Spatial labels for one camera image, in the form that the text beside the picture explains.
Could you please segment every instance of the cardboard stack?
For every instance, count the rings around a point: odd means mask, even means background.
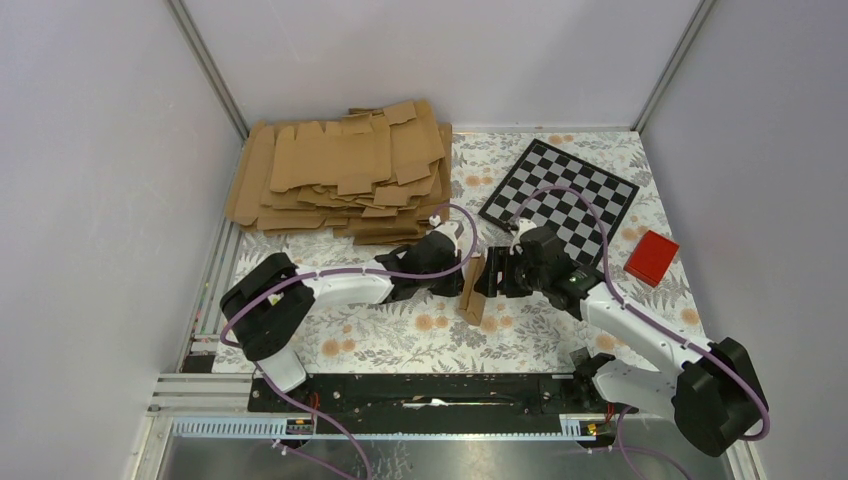
[[[333,228],[355,245],[423,237],[451,196],[450,124],[437,124],[426,100],[349,113],[254,125],[227,218],[266,235]]]

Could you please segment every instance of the metal beam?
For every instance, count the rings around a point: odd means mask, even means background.
[[[224,107],[224,111],[230,118],[230,122],[232,122],[236,132],[238,132],[242,140],[247,140],[250,128],[244,120],[244,116],[242,116],[241,111],[239,111],[238,104],[230,93],[230,90],[227,88],[227,84],[224,82],[221,72],[215,65],[215,61],[212,59],[209,49],[206,48],[206,44],[203,42],[200,32],[197,31],[197,26],[194,24],[194,20],[192,20],[191,14],[189,14],[185,3],[182,0],[165,0],[165,4],[168,5],[171,14],[174,16],[174,20],[180,27],[180,31],[183,32],[183,36],[185,37],[189,48],[191,48],[192,53],[194,53],[194,57],[200,64],[200,68],[206,75],[206,79],[209,80],[209,85],[212,87],[212,90],[215,92],[218,100],[220,100],[221,106]]]
[[[645,106],[642,107],[642,111],[639,113],[639,116],[636,117],[636,121],[633,122],[631,130],[638,132],[640,135],[643,131],[645,131],[645,126],[648,125],[657,104],[665,94],[669,83],[671,83],[671,79],[674,78],[674,75],[677,73],[677,69],[680,68],[681,62],[683,62],[683,59],[686,57],[686,54],[689,53],[689,47],[692,46],[692,42],[695,40],[698,32],[701,31],[701,27],[704,25],[704,22],[706,22],[707,17],[716,3],[718,3],[718,0],[701,0],[698,4],[698,7],[695,9],[695,13],[689,20],[689,24],[686,25],[686,30],[683,31],[683,36],[680,37],[677,47],[675,47],[674,52],[671,54],[671,58],[668,60],[668,63],[663,70],[663,73],[660,75],[660,79],[651,91],[651,95],[648,96],[648,101],[645,102]]]

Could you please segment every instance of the floral tablecloth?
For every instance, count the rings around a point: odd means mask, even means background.
[[[604,133],[458,133],[453,137],[453,202],[477,212],[530,141],[539,138],[639,185],[639,194],[611,243],[613,279],[629,296],[691,333],[703,333],[683,267],[675,258],[662,283],[651,288],[623,270],[647,230],[671,236],[639,136]],[[479,250],[508,245],[511,236],[477,218]],[[463,239],[467,248],[470,241]],[[265,237],[245,234],[233,283],[265,257],[285,251],[298,264],[364,262],[387,247],[354,247],[330,231]],[[457,298],[419,292],[389,305],[324,308],[308,316],[292,342],[310,373],[568,372],[569,353],[588,347],[646,366],[621,340],[555,310],[541,294],[495,298],[480,327],[456,313]],[[241,350],[219,344],[213,373],[250,373]]]

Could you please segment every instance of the white wall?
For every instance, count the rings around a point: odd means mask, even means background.
[[[697,0],[188,0],[248,122],[427,97],[458,126],[627,126]]]
[[[844,478],[848,3],[719,2],[644,136],[708,333],[771,402],[769,480]]]
[[[115,480],[240,142],[163,2],[3,2],[0,45],[0,478]]]

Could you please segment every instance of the black and white checkerboard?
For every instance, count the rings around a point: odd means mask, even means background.
[[[636,198],[639,187],[606,170],[586,163],[540,140],[533,140],[518,162],[480,210],[480,216],[508,230],[509,219],[534,191],[563,185],[592,202],[612,239]],[[567,245],[565,253],[583,264],[601,260],[601,233],[582,202],[571,193],[552,191],[534,198],[521,217],[546,225]]]

